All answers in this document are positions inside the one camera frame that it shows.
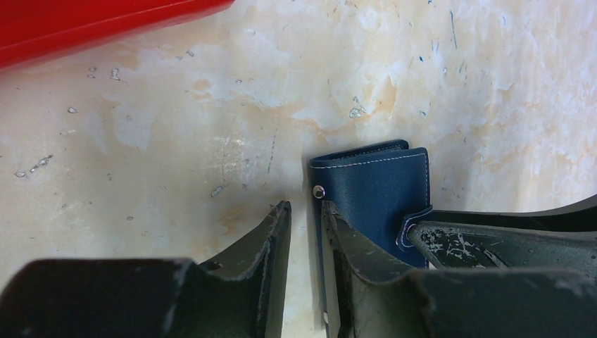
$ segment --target wallet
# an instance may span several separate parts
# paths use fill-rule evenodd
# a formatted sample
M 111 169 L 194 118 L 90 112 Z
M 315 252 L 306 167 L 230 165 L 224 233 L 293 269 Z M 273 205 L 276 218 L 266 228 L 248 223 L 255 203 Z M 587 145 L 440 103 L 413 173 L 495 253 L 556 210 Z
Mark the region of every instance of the wallet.
M 431 214 L 425 148 L 402 139 L 313 158 L 309 163 L 313 212 L 322 257 L 321 208 L 332 201 L 354 227 L 397 259 L 427 268 L 406 232 Z

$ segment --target navy blue leather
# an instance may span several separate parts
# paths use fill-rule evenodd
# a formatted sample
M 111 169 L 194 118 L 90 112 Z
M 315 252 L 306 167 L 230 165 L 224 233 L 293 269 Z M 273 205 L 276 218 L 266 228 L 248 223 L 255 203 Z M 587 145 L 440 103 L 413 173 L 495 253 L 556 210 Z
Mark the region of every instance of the navy blue leather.
M 310 161 L 309 180 L 311 189 L 320 185 L 325 190 L 323 199 L 313 198 L 320 257 L 321 203 L 333 201 L 348 223 L 375 244 L 404 263 L 427 267 L 406 232 L 401 233 L 409 215 L 416 219 L 430 208 L 426 149 L 408 149 L 406 141 L 396 140 L 317 157 Z

